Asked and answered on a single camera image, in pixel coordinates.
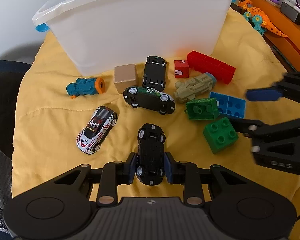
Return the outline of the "green drill toy block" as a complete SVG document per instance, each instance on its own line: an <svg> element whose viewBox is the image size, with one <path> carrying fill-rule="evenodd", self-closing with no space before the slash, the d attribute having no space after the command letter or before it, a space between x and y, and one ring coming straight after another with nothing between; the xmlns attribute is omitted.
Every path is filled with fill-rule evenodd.
<svg viewBox="0 0 300 240"><path fill-rule="evenodd" d="M220 113L216 98L195 99L186 103L185 113L190 120L216 120Z"/></svg>

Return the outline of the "long red brick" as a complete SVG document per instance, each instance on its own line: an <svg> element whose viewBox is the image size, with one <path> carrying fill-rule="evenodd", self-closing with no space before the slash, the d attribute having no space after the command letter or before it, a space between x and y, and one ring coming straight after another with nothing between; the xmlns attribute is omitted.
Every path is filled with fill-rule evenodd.
<svg viewBox="0 0 300 240"><path fill-rule="evenodd" d="M208 72L218 82L228 85L234 77L236 68L208 55L192 51L187 55L189 67L197 72Z"/></svg>

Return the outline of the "small red cube block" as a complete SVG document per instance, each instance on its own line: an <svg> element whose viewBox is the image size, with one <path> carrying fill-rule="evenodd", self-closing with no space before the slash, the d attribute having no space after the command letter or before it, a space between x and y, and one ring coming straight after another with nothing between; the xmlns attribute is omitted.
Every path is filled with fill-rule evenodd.
<svg viewBox="0 0 300 240"><path fill-rule="evenodd" d="M190 75L190 67L187 60L174 61L174 75L176 78L188 78Z"/></svg>

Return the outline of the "wooden cube block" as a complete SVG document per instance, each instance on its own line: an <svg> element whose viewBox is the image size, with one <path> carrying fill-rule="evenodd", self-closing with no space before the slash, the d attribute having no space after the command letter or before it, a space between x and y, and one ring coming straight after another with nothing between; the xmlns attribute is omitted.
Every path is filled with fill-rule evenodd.
<svg viewBox="0 0 300 240"><path fill-rule="evenodd" d="M122 94L128 87L137 86L138 74L136 71L136 65L126 64L116 66L114 68L113 82L119 94Z"/></svg>

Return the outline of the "upside-down black toy car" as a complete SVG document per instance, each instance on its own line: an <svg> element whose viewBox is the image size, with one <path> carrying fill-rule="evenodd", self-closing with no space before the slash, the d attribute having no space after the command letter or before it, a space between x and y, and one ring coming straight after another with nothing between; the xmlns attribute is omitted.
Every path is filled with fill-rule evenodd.
<svg viewBox="0 0 300 240"><path fill-rule="evenodd" d="M167 62L161 57L147 57L143 72L142 86L154 88L162 92L166 85L166 66Z"/></svg>

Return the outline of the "blue flat brick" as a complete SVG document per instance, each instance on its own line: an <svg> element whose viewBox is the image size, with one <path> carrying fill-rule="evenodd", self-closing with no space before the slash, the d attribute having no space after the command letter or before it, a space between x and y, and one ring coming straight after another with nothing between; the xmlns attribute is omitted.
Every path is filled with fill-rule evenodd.
<svg viewBox="0 0 300 240"><path fill-rule="evenodd" d="M210 92L210 98L216 98L219 102L218 110L221 115L228 118L244 119L246 101L226 94Z"/></svg>

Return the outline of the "orange box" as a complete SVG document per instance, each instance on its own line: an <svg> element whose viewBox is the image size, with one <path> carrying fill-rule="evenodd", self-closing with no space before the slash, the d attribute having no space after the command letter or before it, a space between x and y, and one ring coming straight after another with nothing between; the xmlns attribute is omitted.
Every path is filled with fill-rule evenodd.
<svg viewBox="0 0 300 240"><path fill-rule="evenodd" d="M283 54L292 64L295 70L300 71L300 26L293 23L287 16L281 13L279 8L272 6L265 0L251 0L253 6L260 8L268 15L270 21L288 37L280 37L267 31L264 34L268 40Z"/></svg>

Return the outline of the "green square brick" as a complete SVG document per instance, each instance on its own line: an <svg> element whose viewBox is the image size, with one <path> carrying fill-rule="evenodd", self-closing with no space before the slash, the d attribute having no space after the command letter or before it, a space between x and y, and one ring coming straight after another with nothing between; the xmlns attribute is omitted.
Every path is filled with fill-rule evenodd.
<svg viewBox="0 0 300 240"><path fill-rule="evenodd" d="M238 140L238 134L227 117L206 125L203 135L213 154L230 147Z"/></svg>

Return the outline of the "white red toy car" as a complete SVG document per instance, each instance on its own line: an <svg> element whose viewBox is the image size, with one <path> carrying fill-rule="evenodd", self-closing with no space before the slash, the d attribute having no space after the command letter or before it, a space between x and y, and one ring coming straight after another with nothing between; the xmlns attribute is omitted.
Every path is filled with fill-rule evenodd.
<svg viewBox="0 0 300 240"><path fill-rule="evenodd" d="M88 124L78 134L76 138L77 147L88 155L99 151L102 142L116 125L117 120L117 113L109 107L97 107Z"/></svg>

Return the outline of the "yellow cloth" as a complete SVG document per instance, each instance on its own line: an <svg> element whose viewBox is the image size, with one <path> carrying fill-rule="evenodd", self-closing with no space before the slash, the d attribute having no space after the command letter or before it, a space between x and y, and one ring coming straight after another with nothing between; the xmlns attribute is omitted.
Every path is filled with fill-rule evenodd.
<svg viewBox="0 0 300 240"><path fill-rule="evenodd" d="M243 98L244 90L269 85L285 72L262 36L244 19L229 9L213 57L235 68L229 85L219 83L217 92ZM137 131L146 122L160 126L167 142L165 149L177 160L190 160L200 167L220 163L240 175L282 194L292 201L300 215L300 176L254 164L249 153L248 138L239 140L221 153L213 154L202 134L207 121L190 121L184 105L177 105L173 114L160 115L143 108L132 109L113 85L113 72L102 75L108 82L106 93L70 99L66 83L77 78L55 36L48 32L36 59L23 78L17 98L12 154L12 195L46 182L70 168L89 163L92 168L124 160L137 147ZM300 117L300 105L288 99L281 102L248 102L246 117L268 121L270 124ZM100 151L93 155L82 153L76 137L99 105L109 106L119 114L117 125L110 131ZM132 186L119 186L123 196L179 196L181 186L146 186L135 178Z"/></svg>

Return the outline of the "olive tan toy tank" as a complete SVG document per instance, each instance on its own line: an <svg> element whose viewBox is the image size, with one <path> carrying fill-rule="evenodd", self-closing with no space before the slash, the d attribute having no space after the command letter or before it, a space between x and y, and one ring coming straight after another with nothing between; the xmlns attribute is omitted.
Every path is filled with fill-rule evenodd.
<svg viewBox="0 0 300 240"><path fill-rule="evenodd" d="M216 78L210 73L200 74L184 82L177 81L175 83L174 98L179 103L194 100L200 94L211 91L216 81Z"/></svg>

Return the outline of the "green black toy car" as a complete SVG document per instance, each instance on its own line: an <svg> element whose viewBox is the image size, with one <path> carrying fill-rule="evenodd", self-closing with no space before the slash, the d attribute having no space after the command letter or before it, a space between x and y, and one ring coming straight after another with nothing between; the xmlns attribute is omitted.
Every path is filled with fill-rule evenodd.
<svg viewBox="0 0 300 240"><path fill-rule="evenodd" d="M175 101L167 93L149 87L128 87L123 91L123 98L133 108L145 108L162 115L175 111Z"/></svg>

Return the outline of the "dark blue bag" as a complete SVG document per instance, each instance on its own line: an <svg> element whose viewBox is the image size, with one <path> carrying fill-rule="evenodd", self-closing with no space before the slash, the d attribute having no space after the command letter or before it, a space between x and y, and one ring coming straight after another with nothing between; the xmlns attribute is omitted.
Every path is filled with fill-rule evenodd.
<svg viewBox="0 0 300 240"><path fill-rule="evenodd" d="M12 199L12 141L19 87L28 63L0 60L0 239L11 239L3 220L4 208Z"/></svg>

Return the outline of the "translucent white plastic bin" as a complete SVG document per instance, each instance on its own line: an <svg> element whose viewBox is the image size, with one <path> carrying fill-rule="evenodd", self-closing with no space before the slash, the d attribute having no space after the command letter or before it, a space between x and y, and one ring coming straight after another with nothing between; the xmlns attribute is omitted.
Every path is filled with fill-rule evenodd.
<svg viewBox="0 0 300 240"><path fill-rule="evenodd" d="M84 76L196 50L212 54L232 0L49 0L47 25Z"/></svg>

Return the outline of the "blue plastic toy piece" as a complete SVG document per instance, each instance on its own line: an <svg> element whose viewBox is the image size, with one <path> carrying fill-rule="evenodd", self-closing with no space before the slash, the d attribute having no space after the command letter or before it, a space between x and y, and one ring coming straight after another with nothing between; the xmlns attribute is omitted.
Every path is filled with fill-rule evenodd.
<svg viewBox="0 0 300 240"><path fill-rule="evenodd" d="M37 25L35 27L36 31L40 32L40 33L44 33L48 30L50 30L49 26L46 23L42 23L40 25Z"/></svg>

